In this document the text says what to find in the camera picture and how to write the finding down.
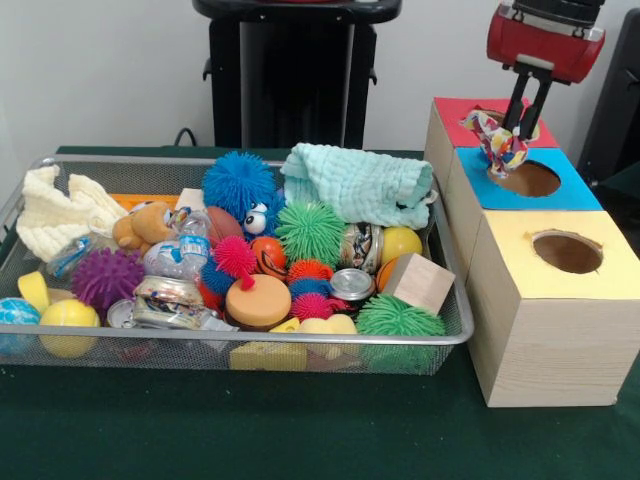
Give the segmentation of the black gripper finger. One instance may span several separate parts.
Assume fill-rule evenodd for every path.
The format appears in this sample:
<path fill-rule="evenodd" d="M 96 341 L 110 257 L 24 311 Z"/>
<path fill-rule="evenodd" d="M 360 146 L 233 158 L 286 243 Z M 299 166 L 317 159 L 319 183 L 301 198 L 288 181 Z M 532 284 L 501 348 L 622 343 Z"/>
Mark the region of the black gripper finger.
<path fill-rule="evenodd" d="M 541 82 L 537 90 L 534 102 L 525 111 L 520 121 L 519 139 L 531 140 L 544 107 L 547 95 L 551 88 L 551 82 Z"/>
<path fill-rule="evenodd" d="M 519 75 L 514 86 L 507 110 L 504 114 L 502 127 L 512 131 L 520 122 L 524 109 L 523 95 L 529 80 L 528 75 Z"/>

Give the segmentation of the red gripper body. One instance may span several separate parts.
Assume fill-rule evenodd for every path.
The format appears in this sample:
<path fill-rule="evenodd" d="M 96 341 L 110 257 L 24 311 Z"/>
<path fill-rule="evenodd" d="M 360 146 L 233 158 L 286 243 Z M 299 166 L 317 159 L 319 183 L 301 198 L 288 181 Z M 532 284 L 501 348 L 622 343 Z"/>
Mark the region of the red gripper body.
<path fill-rule="evenodd" d="M 548 71 L 565 84 L 589 74 L 605 42 L 595 23 L 601 2 L 501 2 L 491 19 L 487 56 L 508 67 Z"/>

